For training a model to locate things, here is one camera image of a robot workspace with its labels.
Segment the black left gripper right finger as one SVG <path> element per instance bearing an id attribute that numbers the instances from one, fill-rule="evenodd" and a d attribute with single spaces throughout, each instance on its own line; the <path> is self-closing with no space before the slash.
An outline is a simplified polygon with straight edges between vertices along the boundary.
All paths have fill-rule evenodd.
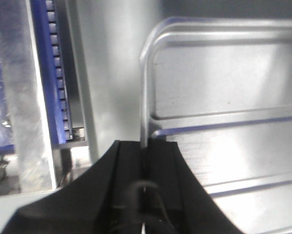
<path id="1" fill-rule="evenodd" d="M 179 233 L 241 233 L 196 179 L 176 142 L 150 140 L 146 170 L 148 178 L 158 185 L 168 215 Z"/>

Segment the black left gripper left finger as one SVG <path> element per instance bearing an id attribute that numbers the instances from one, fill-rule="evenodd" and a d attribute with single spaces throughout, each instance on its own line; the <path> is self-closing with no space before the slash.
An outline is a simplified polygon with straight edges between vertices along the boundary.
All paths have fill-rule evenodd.
<path id="1" fill-rule="evenodd" d="M 137 141 L 115 141 L 106 153 L 69 185 L 18 208 L 3 234 L 128 234 L 125 195 L 142 178 Z"/>

